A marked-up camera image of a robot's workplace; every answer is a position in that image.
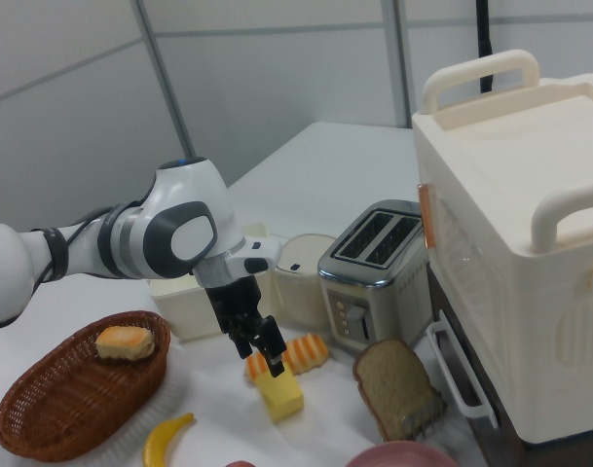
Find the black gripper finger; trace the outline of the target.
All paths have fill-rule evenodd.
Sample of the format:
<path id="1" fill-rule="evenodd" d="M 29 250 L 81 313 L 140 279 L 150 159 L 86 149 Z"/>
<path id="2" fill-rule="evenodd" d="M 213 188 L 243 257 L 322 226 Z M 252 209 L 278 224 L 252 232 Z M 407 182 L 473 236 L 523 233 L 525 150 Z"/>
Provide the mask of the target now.
<path id="1" fill-rule="evenodd" d="M 273 316 L 263 317 L 257 323 L 256 346 L 266 360 L 270 375 L 281 375 L 284 372 L 282 354 L 286 344 Z"/>
<path id="2" fill-rule="evenodd" d="M 234 343 L 240 359 L 245 359 L 253 352 L 253 345 L 251 343 L 251 334 L 241 328 L 233 328 L 230 330 L 230 339 Z"/>

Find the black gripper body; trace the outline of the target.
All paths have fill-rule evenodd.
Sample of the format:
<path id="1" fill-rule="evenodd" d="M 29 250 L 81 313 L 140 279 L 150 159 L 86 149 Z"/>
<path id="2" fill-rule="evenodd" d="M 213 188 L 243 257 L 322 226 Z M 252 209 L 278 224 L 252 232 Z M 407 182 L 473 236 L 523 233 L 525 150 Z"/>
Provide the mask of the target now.
<path id="1" fill-rule="evenodd" d="M 232 340 L 253 341 L 259 337 L 261 291 L 254 275 L 205 291 L 223 334 Z"/>

